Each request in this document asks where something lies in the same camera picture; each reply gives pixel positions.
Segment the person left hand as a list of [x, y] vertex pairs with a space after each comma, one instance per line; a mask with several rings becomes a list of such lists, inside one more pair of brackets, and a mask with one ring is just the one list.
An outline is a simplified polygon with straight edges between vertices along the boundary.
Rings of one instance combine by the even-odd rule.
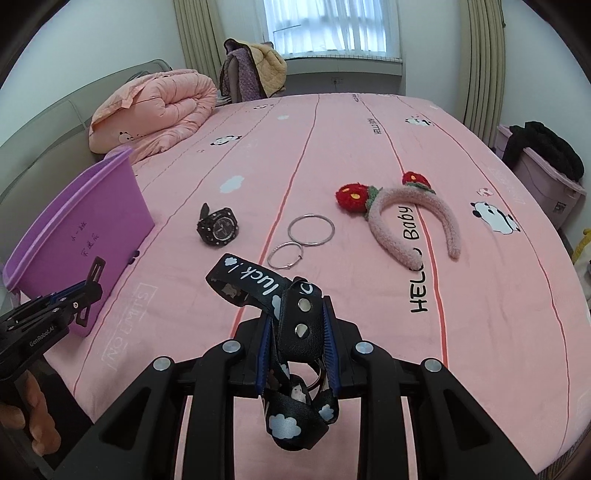
[[25, 371], [21, 377], [22, 398], [28, 413], [7, 403], [1, 404], [1, 424], [10, 430], [22, 430], [26, 426], [32, 436], [32, 450], [38, 456], [55, 453], [61, 444], [61, 437], [56, 430], [55, 422], [48, 412], [45, 395], [35, 377]]

